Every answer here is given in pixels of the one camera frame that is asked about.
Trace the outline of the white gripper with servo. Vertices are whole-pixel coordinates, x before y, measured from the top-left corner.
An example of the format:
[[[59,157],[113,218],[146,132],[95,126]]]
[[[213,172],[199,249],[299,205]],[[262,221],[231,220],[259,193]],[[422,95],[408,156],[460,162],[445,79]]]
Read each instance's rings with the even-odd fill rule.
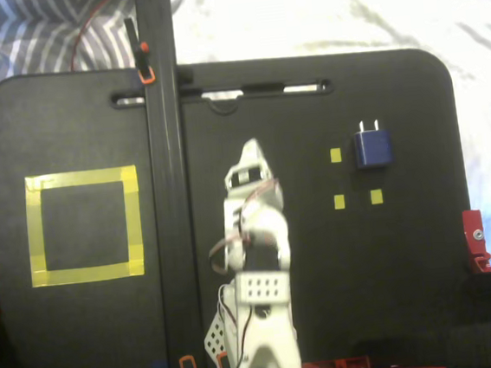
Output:
[[[240,208],[255,202],[266,203],[283,209],[281,185],[264,156],[257,139],[250,139],[242,146],[240,159],[225,175],[227,197],[224,200],[226,214],[237,213]]]

